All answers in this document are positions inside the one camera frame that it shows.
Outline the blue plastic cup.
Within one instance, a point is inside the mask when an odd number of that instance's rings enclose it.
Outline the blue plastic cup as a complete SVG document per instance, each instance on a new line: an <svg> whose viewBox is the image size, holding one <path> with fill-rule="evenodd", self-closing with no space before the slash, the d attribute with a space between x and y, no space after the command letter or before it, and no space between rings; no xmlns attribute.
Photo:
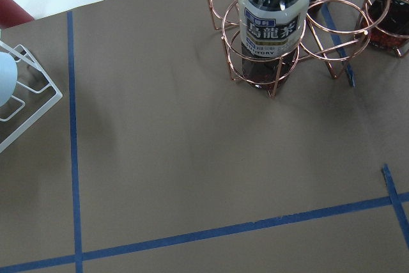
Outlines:
<svg viewBox="0 0 409 273"><path fill-rule="evenodd" d="M16 87L17 74L14 58L6 52L1 52L1 106L11 98Z"/></svg>

